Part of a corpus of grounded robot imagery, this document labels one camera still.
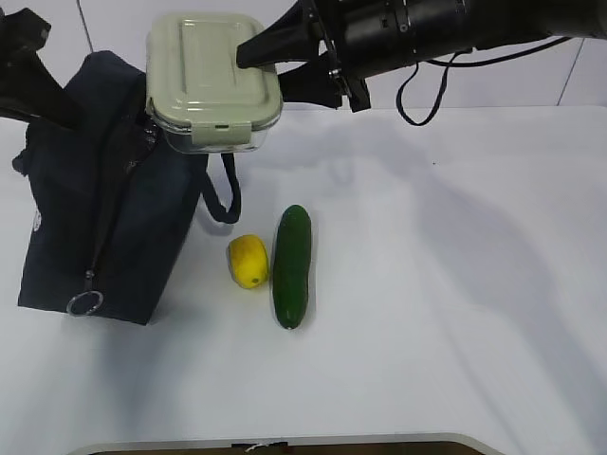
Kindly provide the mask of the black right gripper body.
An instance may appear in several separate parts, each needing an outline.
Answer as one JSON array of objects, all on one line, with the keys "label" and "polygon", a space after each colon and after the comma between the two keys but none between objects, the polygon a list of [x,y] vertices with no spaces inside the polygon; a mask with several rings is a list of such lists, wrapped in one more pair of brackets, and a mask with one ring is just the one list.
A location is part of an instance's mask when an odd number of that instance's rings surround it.
[{"label": "black right gripper body", "polygon": [[367,12],[369,1],[307,1],[306,20],[313,44],[326,50],[305,65],[312,72],[310,102],[324,107],[342,106],[346,97],[352,112],[371,107],[365,81],[356,70],[355,46],[347,42],[346,32]]}]

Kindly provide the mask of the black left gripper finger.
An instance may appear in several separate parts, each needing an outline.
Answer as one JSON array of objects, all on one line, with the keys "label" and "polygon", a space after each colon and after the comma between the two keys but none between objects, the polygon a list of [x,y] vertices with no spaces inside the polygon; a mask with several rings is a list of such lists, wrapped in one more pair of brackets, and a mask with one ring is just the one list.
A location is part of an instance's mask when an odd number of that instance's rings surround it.
[{"label": "black left gripper finger", "polygon": [[1,13],[1,117],[79,131],[93,121],[78,71],[60,84],[41,59],[51,24],[34,11]]}]

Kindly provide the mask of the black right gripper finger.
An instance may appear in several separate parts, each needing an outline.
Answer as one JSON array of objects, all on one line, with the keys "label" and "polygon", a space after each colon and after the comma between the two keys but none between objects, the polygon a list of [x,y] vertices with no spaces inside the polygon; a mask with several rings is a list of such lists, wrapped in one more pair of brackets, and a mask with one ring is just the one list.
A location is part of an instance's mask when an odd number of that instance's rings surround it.
[{"label": "black right gripper finger", "polygon": [[326,59],[315,59],[279,75],[284,102],[307,103],[327,108],[342,106],[342,93],[330,76]]},{"label": "black right gripper finger", "polygon": [[308,62],[316,56],[313,1],[296,1],[274,24],[237,47],[239,68],[276,63]]}]

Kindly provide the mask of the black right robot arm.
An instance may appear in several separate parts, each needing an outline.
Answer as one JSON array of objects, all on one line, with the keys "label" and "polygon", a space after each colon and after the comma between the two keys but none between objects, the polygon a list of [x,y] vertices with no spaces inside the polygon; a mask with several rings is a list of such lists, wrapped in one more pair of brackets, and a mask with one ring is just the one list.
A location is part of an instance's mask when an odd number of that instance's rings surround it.
[{"label": "black right robot arm", "polygon": [[370,108],[367,79],[471,49],[606,37],[603,1],[298,1],[240,44],[242,69],[298,62],[286,102]]}]

